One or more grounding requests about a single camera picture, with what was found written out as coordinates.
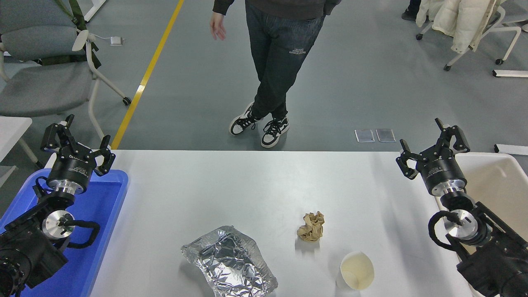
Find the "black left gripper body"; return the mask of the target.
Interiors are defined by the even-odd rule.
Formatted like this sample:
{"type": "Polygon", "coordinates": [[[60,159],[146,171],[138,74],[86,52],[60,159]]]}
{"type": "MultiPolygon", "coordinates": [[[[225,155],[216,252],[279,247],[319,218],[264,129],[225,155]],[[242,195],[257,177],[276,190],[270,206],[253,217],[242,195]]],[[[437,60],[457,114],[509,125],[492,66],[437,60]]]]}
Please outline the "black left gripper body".
{"type": "Polygon", "coordinates": [[[74,149],[71,146],[59,148],[47,177],[47,186],[56,188],[61,182],[69,181],[77,184],[77,189],[86,189],[96,167],[94,157],[86,158],[91,152],[91,148],[82,144],[74,149]]]}

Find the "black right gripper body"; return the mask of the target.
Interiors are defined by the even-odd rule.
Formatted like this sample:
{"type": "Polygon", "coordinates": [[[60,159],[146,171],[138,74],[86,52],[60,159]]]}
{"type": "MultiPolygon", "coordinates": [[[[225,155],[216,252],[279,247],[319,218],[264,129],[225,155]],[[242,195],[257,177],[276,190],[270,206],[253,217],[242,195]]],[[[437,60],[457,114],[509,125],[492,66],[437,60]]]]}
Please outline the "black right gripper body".
{"type": "Polygon", "coordinates": [[[417,171],[421,174],[430,195],[443,195],[447,189],[461,191],[467,185],[467,179],[455,156],[419,158],[417,171]]]}

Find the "person's right hand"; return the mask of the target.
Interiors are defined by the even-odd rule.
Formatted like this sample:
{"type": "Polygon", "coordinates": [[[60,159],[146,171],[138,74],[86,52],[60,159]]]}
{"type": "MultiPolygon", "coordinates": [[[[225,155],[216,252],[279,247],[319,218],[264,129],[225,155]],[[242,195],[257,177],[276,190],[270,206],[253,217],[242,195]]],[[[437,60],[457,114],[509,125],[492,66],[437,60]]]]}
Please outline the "person's right hand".
{"type": "Polygon", "coordinates": [[[223,25],[225,16],[221,13],[213,12],[210,19],[210,32],[214,40],[225,40],[226,29],[223,25]]]}

